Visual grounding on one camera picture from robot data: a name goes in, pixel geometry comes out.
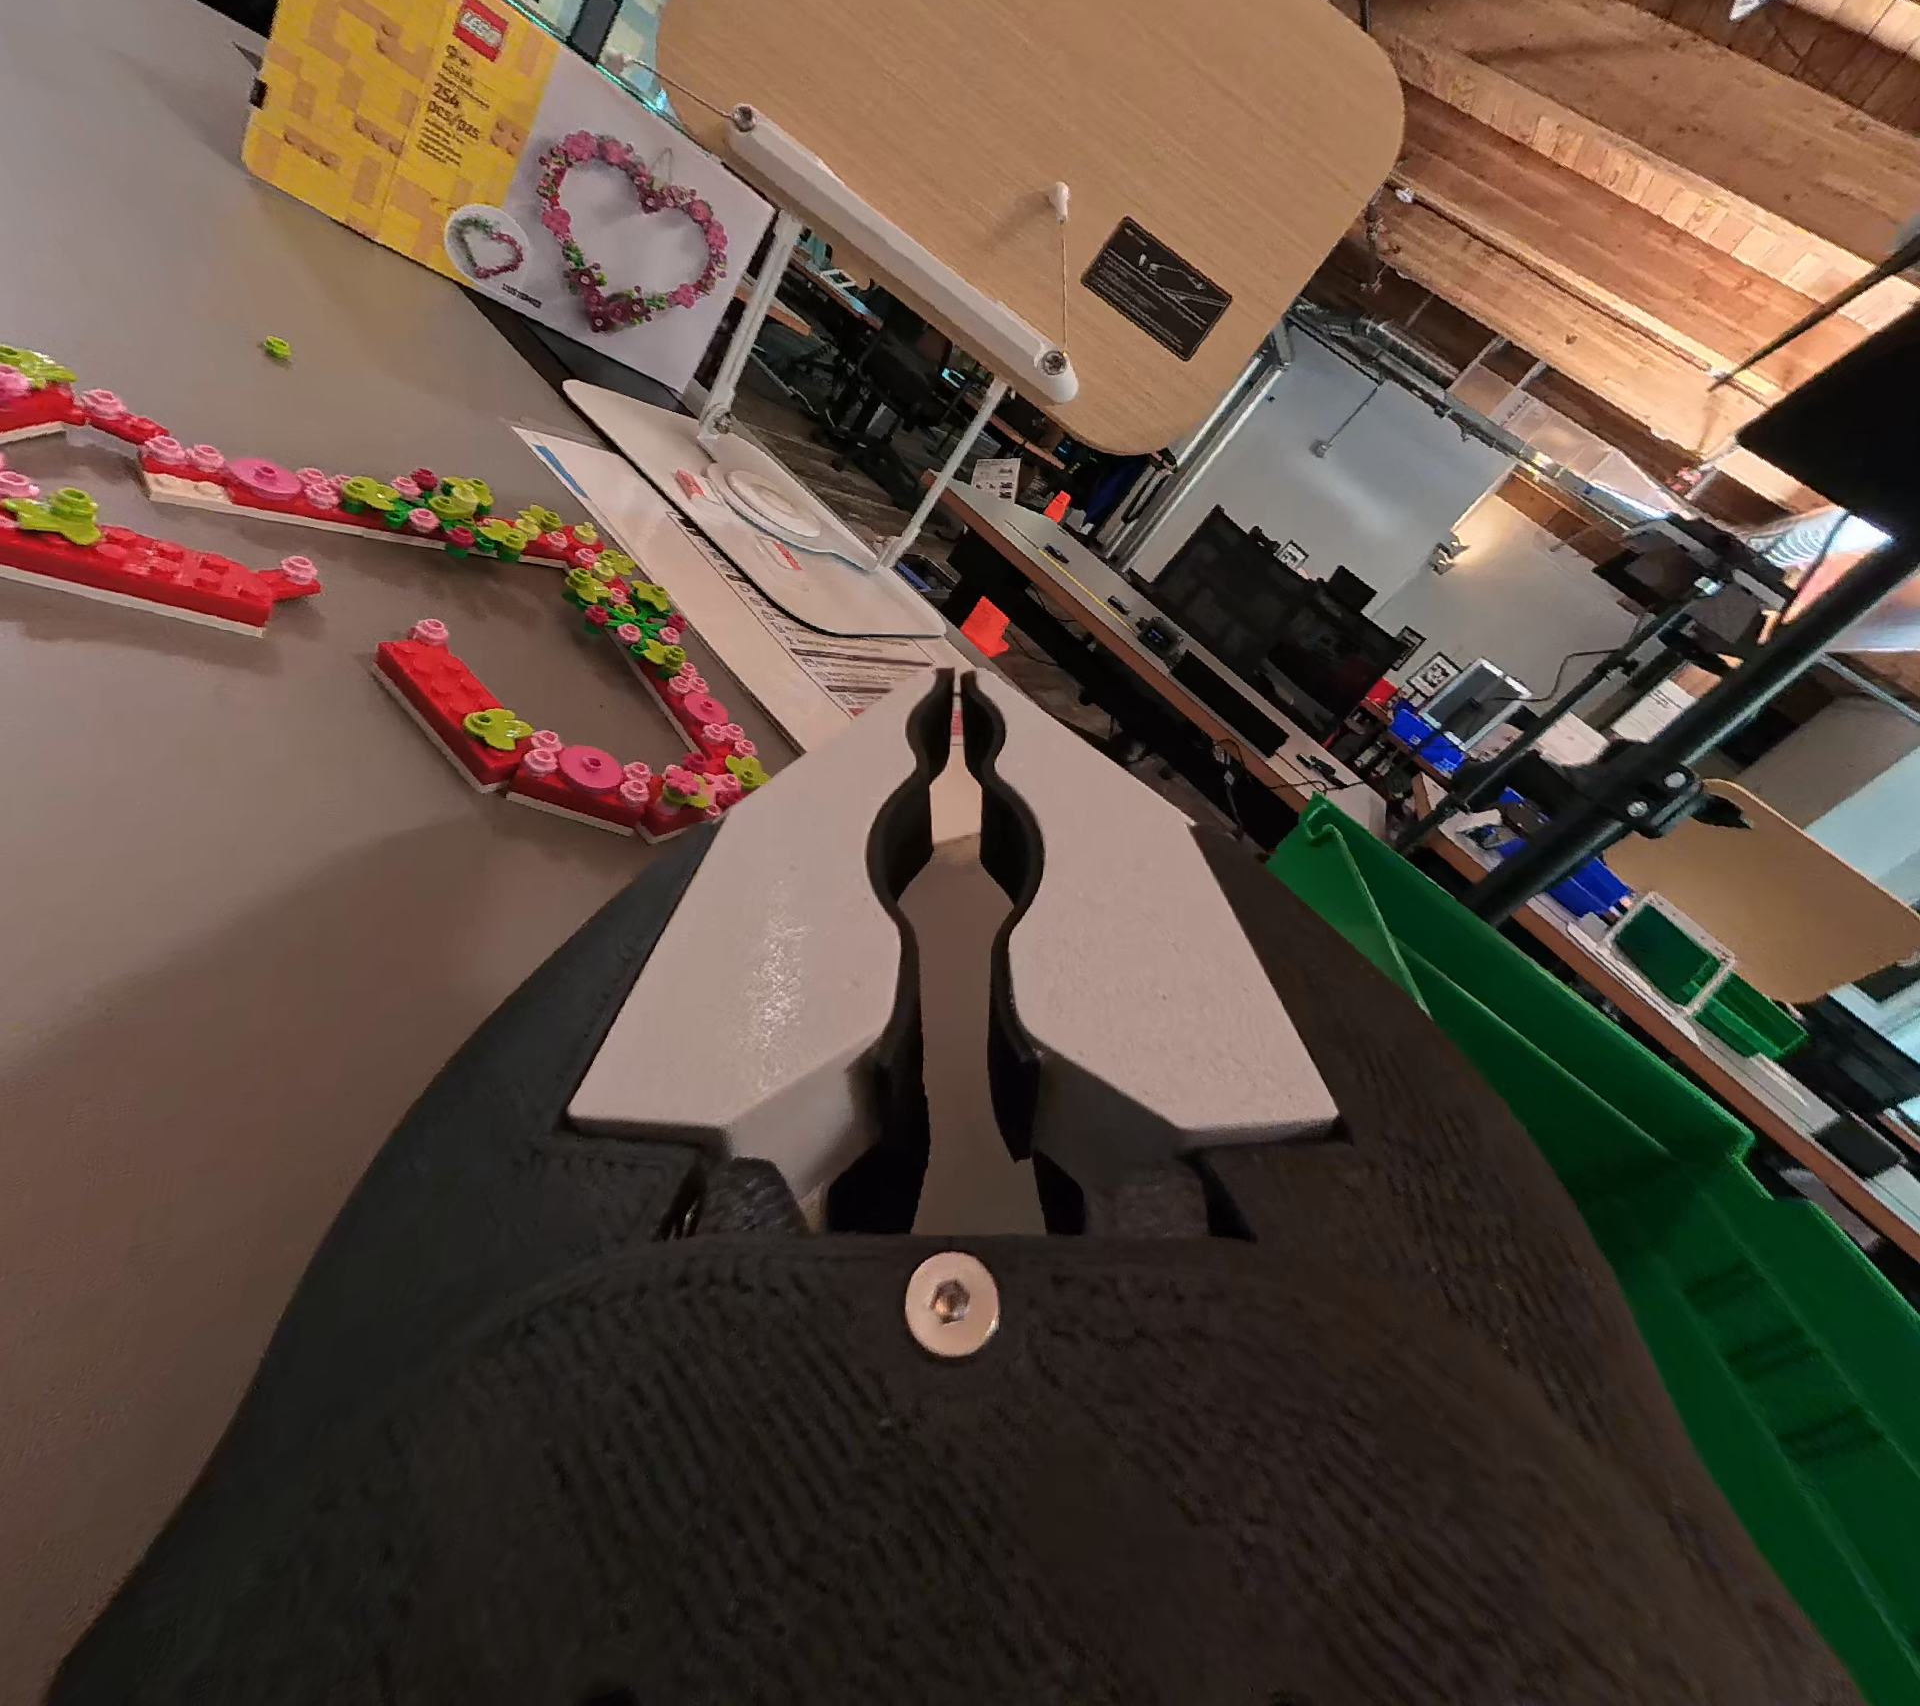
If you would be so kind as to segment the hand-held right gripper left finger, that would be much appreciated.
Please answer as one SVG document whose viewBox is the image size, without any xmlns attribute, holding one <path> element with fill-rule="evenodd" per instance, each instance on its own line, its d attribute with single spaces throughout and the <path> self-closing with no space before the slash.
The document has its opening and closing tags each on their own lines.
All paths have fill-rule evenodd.
<svg viewBox="0 0 1920 1706">
<path fill-rule="evenodd" d="M 953 671 L 916 675 L 700 847 L 567 1103 L 573 1128 L 773 1166 L 827 1228 L 906 1234 L 930 1159 L 919 951 Z"/>
</svg>

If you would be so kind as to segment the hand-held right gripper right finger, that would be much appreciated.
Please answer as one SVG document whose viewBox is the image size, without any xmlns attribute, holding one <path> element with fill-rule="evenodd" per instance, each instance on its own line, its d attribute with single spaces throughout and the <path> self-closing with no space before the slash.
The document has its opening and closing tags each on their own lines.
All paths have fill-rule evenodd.
<svg viewBox="0 0 1920 1706">
<path fill-rule="evenodd" d="M 987 1085 L 1017 1162 L 1155 1166 L 1320 1141 L 1336 1099 L 1196 825 L 998 676 L 960 687 L 987 961 Z"/>
</svg>

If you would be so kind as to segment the red flowered lego heart frame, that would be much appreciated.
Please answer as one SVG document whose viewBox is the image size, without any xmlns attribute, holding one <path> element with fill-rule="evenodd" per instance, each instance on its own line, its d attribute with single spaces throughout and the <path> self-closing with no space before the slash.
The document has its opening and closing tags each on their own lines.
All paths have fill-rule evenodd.
<svg viewBox="0 0 1920 1706">
<path fill-rule="evenodd" d="M 50 438 L 113 446 L 131 457 L 156 504 L 395 544 L 467 571 L 553 573 L 570 618 L 623 661 L 684 741 L 684 756 L 653 766 L 531 725 L 453 653 L 443 620 L 419 616 L 376 647 L 371 675 L 483 798 L 662 844 L 714 829 L 769 780 L 751 737 L 690 659 L 687 626 L 666 591 L 640 579 L 638 565 L 587 521 L 570 523 L 539 504 L 503 512 L 473 474 L 413 469 L 382 479 L 228 457 L 170 435 L 115 392 L 81 389 L 65 364 L 11 344 L 2 349 L 2 438 L 3 449 Z M 3 465 L 5 495 L 56 489 Z M 100 503 L 98 521 L 104 539 L 93 549 L 18 536 L 3 523 L 3 580 L 238 637 L 264 635 L 279 608 L 324 592 L 315 561 L 299 555 L 247 567 L 110 523 Z"/>
</svg>

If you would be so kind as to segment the yellow lego box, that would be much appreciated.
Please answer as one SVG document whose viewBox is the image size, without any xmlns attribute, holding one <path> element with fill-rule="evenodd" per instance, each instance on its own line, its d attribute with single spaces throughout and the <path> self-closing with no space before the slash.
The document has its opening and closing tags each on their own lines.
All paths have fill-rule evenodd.
<svg viewBox="0 0 1920 1706">
<path fill-rule="evenodd" d="M 681 392 L 771 206 L 507 0 L 278 0 L 247 173 Z"/>
</svg>

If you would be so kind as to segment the printed sheet in plastic sleeve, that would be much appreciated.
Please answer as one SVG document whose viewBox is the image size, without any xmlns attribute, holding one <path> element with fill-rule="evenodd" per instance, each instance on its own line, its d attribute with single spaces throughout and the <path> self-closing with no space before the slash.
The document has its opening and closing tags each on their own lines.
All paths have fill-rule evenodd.
<svg viewBox="0 0 1920 1706">
<path fill-rule="evenodd" d="M 619 454 L 512 421 L 524 446 L 605 542 L 666 591 L 687 629 L 687 655 L 717 671 L 795 752 L 841 733 L 923 671 L 971 671 L 943 638 L 829 637 L 765 598 L 666 504 Z"/>
</svg>

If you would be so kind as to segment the black tripod pole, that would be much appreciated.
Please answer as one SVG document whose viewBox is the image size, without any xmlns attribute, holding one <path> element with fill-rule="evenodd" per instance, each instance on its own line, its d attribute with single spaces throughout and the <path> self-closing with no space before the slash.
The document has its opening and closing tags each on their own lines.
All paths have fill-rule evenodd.
<svg viewBox="0 0 1920 1706">
<path fill-rule="evenodd" d="M 1896 534 L 1860 557 L 1806 613 L 1777 623 L 1763 645 L 1659 734 L 1607 751 L 1594 768 L 1576 772 L 1572 798 L 1518 855 L 1488 867 L 1461 895 L 1464 911 L 1486 927 L 1501 927 L 1622 838 L 1676 831 L 1703 801 L 1699 761 L 1808 675 L 1916 573 L 1916 533 Z"/>
</svg>

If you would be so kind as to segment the clear box with green bins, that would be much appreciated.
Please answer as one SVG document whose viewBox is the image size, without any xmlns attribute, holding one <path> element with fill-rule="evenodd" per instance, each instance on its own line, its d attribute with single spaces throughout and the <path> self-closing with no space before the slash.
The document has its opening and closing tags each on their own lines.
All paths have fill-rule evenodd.
<svg viewBox="0 0 1920 1706">
<path fill-rule="evenodd" d="M 1810 1046 L 1798 1014 L 1745 980 L 1733 953 L 1658 892 L 1640 892 L 1605 937 L 1609 954 L 1732 1055 L 1783 1064 Z"/>
</svg>

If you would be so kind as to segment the wooden board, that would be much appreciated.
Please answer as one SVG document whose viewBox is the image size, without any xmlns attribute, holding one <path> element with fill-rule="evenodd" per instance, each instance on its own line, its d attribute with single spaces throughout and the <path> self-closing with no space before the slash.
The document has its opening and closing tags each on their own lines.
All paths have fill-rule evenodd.
<svg viewBox="0 0 1920 1706">
<path fill-rule="evenodd" d="M 1916 961 L 1912 905 L 1741 786 L 1702 788 L 1741 826 L 1695 812 L 1662 837 L 1622 838 L 1604 862 L 1631 892 L 1664 899 L 1727 948 L 1751 987 L 1796 1007 Z"/>
</svg>

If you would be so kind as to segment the green plastic bin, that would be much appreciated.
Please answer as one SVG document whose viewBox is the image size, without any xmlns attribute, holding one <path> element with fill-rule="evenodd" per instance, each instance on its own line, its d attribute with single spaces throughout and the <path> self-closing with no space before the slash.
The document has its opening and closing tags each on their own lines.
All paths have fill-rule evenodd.
<svg viewBox="0 0 1920 1706">
<path fill-rule="evenodd" d="M 1917 1323 L 1753 1135 L 1326 797 L 1268 870 L 1452 1038 L 1525 1128 L 1693 1451 L 1868 1703 L 1917 1701 Z"/>
</svg>

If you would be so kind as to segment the white and wooden book stand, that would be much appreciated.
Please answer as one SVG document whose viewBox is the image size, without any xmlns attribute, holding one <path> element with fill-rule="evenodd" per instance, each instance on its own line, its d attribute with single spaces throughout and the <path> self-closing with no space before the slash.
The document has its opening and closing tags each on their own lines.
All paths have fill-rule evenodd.
<svg viewBox="0 0 1920 1706">
<path fill-rule="evenodd" d="M 1400 156 L 1328 0 L 666 0 L 684 133 L 1115 457 L 1227 396 Z"/>
</svg>

